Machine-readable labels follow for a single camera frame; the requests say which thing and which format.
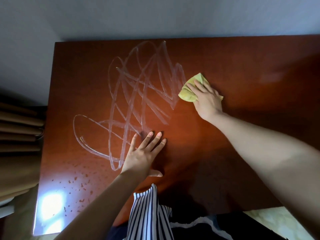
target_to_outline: white scribble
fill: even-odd
[[[139,60],[139,50],[142,46],[146,44],[151,44],[150,47],[154,49],[154,54],[150,57],[150,59],[146,62],[144,66],[142,66],[142,62]],[[127,69],[128,59],[132,56],[136,56],[136,60],[138,63],[138,68],[140,71],[139,76],[134,76],[130,74]],[[117,67],[118,75],[116,77],[110,75],[110,69],[115,60],[119,60],[121,63],[121,67]],[[158,78],[152,76],[152,72],[154,69],[158,72]],[[159,106],[155,104],[154,101],[151,101],[147,96],[147,89],[152,89],[156,92],[160,98],[166,101],[171,109],[173,110],[178,101],[178,93],[180,92],[182,85],[185,84],[186,78],[180,64],[175,64],[174,66],[171,63],[169,55],[166,49],[166,42],[163,41],[159,47],[157,47],[154,43],[150,41],[144,41],[134,47],[129,55],[122,60],[120,57],[114,58],[108,68],[108,87],[109,93],[112,97],[112,103],[110,104],[110,117],[107,120],[97,122],[85,115],[78,114],[73,119],[73,130],[74,135],[79,142],[79,144],[89,151],[90,153],[100,156],[102,158],[110,160],[111,168],[113,170],[118,170],[123,165],[125,160],[125,152],[126,152],[126,144],[130,145],[128,141],[128,133],[129,131],[134,131],[138,134],[141,132],[149,132],[151,129],[147,126],[146,123],[146,107],[148,106],[154,114],[159,118],[162,124],[168,125],[168,121],[170,119],[170,114],[165,113]],[[159,79],[162,89],[158,89],[154,86],[155,79]],[[111,88],[111,81],[116,81],[115,88]],[[121,104],[117,103],[117,96],[119,90],[122,89],[125,101],[127,103],[127,111],[121,110]],[[141,109],[137,109],[134,106],[134,101],[136,98],[140,97]],[[114,120],[114,111],[117,110],[122,116],[124,122],[119,122]],[[139,126],[132,125],[130,123],[131,116],[134,116],[139,123]],[[83,136],[78,136],[76,134],[75,129],[75,119],[77,117],[85,117],[90,121],[94,122],[96,125],[102,127],[106,131],[108,131],[108,150],[109,154],[101,153],[97,150],[91,148],[83,138]],[[123,135],[118,135],[112,131],[113,127],[122,128],[124,130]],[[112,141],[111,136],[116,136],[117,138],[122,140],[122,148],[120,152],[120,157],[116,158],[111,153]]]

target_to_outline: beige curtain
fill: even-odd
[[[38,184],[44,124],[36,111],[0,102],[0,201]]]

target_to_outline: wooden table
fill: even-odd
[[[319,53],[317,35],[56,43],[34,234],[64,229],[120,173],[112,167],[121,167],[126,141],[149,130],[168,139],[153,164],[164,176],[137,191],[156,183],[161,204],[192,201],[207,214],[280,206],[177,94],[201,72],[226,113],[320,149]]]

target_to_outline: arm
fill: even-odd
[[[150,166],[165,146],[166,139],[154,148],[162,134],[159,132],[148,144],[152,135],[150,132],[137,150],[134,150],[137,134],[134,135],[120,175],[55,238],[56,240],[103,239],[135,188],[147,176],[162,177],[160,171],[150,169]]]
[[[320,239],[320,152],[291,136],[222,112],[209,84],[188,87],[198,96],[198,114],[216,126],[283,205]]]

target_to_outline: hand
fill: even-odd
[[[153,149],[154,146],[160,140],[162,133],[159,132],[157,136],[153,139],[153,141],[149,143],[152,135],[153,132],[150,132],[136,150],[135,144],[138,134],[135,134],[133,136],[129,152],[122,167],[121,174],[130,173],[136,179],[138,179],[139,182],[144,181],[147,176],[162,177],[162,173],[160,171],[150,169],[150,166],[154,158],[165,146],[167,140],[163,139],[162,142],[155,149]]]
[[[204,82],[202,85],[196,80],[194,84],[196,86],[187,83],[187,86],[198,97],[198,100],[193,102],[195,109],[201,118],[210,122],[216,114],[222,113],[219,93],[209,83]]]

